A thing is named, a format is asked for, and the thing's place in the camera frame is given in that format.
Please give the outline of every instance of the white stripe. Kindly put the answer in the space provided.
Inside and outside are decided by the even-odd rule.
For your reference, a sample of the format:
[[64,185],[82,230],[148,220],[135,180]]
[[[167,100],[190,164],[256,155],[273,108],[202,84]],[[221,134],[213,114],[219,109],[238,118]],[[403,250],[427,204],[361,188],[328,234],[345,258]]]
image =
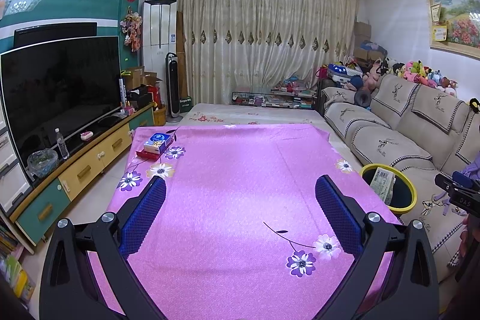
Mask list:
[[0,40],[14,35],[16,29],[31,28],[32,26],[60,24],[65,22],[96,22],[97,26],[116,28],[119,22],[116,19],[95,19],[95,18],[59,18],[40,19],[38,21],[22,22],[0,28]]

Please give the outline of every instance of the yellow drawer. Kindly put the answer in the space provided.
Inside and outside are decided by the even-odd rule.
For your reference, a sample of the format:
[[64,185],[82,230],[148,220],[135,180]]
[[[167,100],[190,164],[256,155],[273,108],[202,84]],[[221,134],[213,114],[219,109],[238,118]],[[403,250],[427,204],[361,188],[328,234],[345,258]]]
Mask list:
[[128,124],[125,124],[97,145],[98,155],[105,167],[131,144],[129,131]]
[[96,146],[62,172],[58,178],[72,201],[104,169]]

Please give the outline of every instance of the wooden edge of cabinet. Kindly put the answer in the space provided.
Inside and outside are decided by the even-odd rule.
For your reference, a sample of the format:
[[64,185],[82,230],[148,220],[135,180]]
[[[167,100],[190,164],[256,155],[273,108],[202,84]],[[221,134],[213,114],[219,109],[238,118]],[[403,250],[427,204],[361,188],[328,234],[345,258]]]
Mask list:
[[107,138],[107,136],[111,135],[117,129],[120,129],[125,124],[128,124],[133,118],[146,112],[151,107],[153,107],[153,103],[149,103],[147,106],[143,107],[142,109],[138,110],[132,115],[129,115],[122,119],[118,124],[111,127],[106,132],[102,133],[96,139],[92,140],[91,143],[85,145],[81,150],[77,151],[72,155],[66,162],[64,162],[60,167],[58,167],[54,172],[52,172],[49,176],[47,176],[37,187],[35,187],[32,192],[25,197],[25,199],[18,205],[18,207],[13,211],[10,215],[10,221],[13,223],[20,217],[22,212],[30,205],[30,203],[39,195],[42,190],[47,187],[53,180],[55,180],[62,172],[64,172],[69,166],[75,163],[76,160],[80,159],[85,153],[91,150],[95,145],[97,145],[100,141]]

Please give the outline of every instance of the framed painting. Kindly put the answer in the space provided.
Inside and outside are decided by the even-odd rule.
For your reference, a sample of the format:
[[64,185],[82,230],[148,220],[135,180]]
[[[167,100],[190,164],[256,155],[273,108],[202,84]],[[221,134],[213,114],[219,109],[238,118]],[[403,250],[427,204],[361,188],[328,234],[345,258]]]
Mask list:
[[[430,25],[447,26],[445,41],[432,40],[430,48],[480,59],[480,0],[428,0]],[[439,21],[432,22],[431,7],[441,4]]]

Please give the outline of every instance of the tower fan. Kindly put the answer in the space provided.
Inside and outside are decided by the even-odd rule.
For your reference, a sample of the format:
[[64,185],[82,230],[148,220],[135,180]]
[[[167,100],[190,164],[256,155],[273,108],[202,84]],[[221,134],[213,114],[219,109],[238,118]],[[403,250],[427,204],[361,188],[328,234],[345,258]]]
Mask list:
[[166,95],[169,104],[167,122],[179,122],[180,116],[180,93],[179,93],[179,64],[176,53],[168,52],[165,57]]

